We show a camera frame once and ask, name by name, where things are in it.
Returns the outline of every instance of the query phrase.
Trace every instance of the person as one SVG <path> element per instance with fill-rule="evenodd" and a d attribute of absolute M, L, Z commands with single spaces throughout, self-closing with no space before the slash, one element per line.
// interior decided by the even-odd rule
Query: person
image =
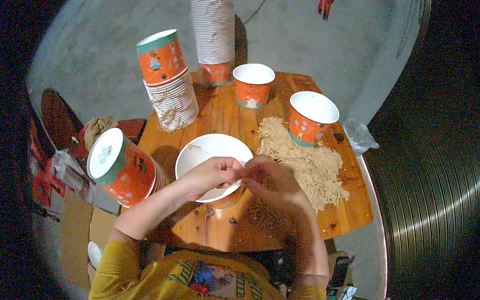
<path fill-rule="evenodd" d="M 290 229 L 297 274 L 289 297 L 325 299 L 328 257 L 313 208 L 289 169 L 266 156 L 256 156 L 245 167 L 232 157 L 212 157 L 122 213 L 110 233 L 89 298 L 283 299 L 269 283 L 266 269 L 241 254 L 232 258 L 224 252 L 178 251 L 140 270 L 139 240 L 188 201 L 213 188 L 227 188 L 240 178 L 276 213 L 289 210 L 298 216 Z"/>

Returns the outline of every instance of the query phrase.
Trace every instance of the jute string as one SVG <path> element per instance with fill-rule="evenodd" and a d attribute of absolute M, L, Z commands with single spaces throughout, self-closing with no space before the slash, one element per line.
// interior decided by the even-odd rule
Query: jute string
<path fill-rule="evenodd" d="M 264 154 L 288 166 L 315 210 L 325 205 L 338 205 L 348 200 L 349 193 L 337 179 L 342 167 L 340 154 L 326 147 L 306 148 L 292 141 L 281 118 L 263 119 L 258 129 L 261 147 L 257 154 Z"/>
<path fill-rule="evenodd" d="M 191 92 L 189 89 L 185 89 L 182 94 L 187 94 Z M 156 126 L 160 130 L 164 130 L 167 132 L 173 132 L 175 130 L 187 127 L 188 124 L 184 121 L 182 121 L 181 116 L 178 116 L 178 113 L 181 112 L 181 109 L 177 108 L 176 106 L 172 106 L 168 108 L 166 111 L 164 109 L 160 108 L 160 105 L 162 104 L 163 101 L 167 99 L 172 99 L 173 97 L 176 97 L 177 100 L 181 99 L 183 95 L 179 96 L 173 96 L 168 90 L 165 91 L 162 95 L 161 99 L 155 99 L 150 97 L 150 104 L 152 105 L 153 109 L 157 112 L 158 115 L 158 120 L 156 122 Z M 177 125 L 173 128 L 171 128 L 169 125 L 172 123 L 177 123 Z"/>
<path fill-rule="evenodd" d="M 85 146 L 87 151 L 93 147 L 95 141 L 108 129 L 112 129 L 118 126 L 117 121 L 113 117 L 92 118 L 88 123 L 88 128 L 85 130 Z"/>

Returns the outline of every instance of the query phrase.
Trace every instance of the plastic bag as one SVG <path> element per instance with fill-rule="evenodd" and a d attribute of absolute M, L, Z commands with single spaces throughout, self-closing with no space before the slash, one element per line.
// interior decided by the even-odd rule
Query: plastic bag
<path fill-rule="evenodd" d="M 68 149 L 56 151 L 53 155 L 53 171 L 52 175 L 55 175 L 68 187 L 75 191 L 75 193 L 82 194 L 85 190 L 85 181 L 82 176 L 84 172 L 78 167 L 73 158 L 68 155 Z"/>
<path fill-rule="evenodd" d="M 342 294 L 340 295 L 340 300 L 351 300 L 353 295 L 357 291 L 357 288 L 354 287 L 347 287 L 343 290 Z"/>
<path fill-rule="evenodd" d="M 369 148 L 378 149 L 380 147 L 368 131 L 367 126 L 355 119 L 347 119 L 343 123 L 343 129 L 357 157 L 361 156 Z"/>

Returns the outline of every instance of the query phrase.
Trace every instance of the wooden table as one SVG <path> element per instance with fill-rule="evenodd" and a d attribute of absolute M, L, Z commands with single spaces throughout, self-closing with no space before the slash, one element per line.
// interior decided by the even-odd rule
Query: wooden table
<path fill-rule="evenodd" d="M 192 73 L 194 82 L 198 75 Z M 253 153 L 260 147 L 256 139 L 258 124 L 265 117 L 281 117 L 288 120 L 290 96 L 299 91 L 321 93 L 311 77 L 299 74 L 276 72 L 269 102 L 261 109 L 246 109 L 235 101 L 235 86 L 207 89 L 194 84 L 200 114 L 193 124 L 175 132 L 165 132 L 157 128 L 157 114 L 152 113 L 146 125 L 139 147 L 150 154 L 173 180 L 175 161 L 180 150 L 194 138 L 208 133 L 223 133 L 244 142 Z M 339 122 L 333 132 L 344 133 Z M 338 206 L 328 204 L 317 214 L 317 224 L 324 239 L 333 238 L 360 228 L 373 220 L 372 208 L 367 188 L 363 182 L 360 167 L 352 147 L 345 139 L 338 142 L 333 132 L 326 133 L 324 145 L 335 149 L 343 159 L 339 178 L 343 188 L 350 192 L 348 201 Z M 208 204 L 191 203 L 162 222 L 149 239 L 172 246 L 199 249 L 210 247 L 221 251 L 242 252 L 262 251 L 285 247 L 283 236 L 277 228 L 282 220 L 265 224 L 259 222 L 264 212 L 261 205 L 253 205 L 254 199 L 249 190 L 243 193 L 239 202 L 224 209 L 216 209 Z"/>

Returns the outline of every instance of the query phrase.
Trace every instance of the blurry hand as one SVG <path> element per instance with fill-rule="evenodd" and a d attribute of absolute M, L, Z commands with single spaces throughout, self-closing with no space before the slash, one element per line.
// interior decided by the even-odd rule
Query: blurry hand
<path fill-rule="evenodd" d="M 212 157 L 188 171 L 176 184 L 189 201 L 196 201 L 211 189 L 226 189 L 237 182 L 242 171 L 242 165 L 233 157 Z"/>
<path fill-rule="evenodd" d="M 255 196 L 277 207 L 290 202 L 311 208 L 289 168 L 275 163 L 270 157 L 260 155 L 249 160 L 243 169 L 242 181 Z"/>

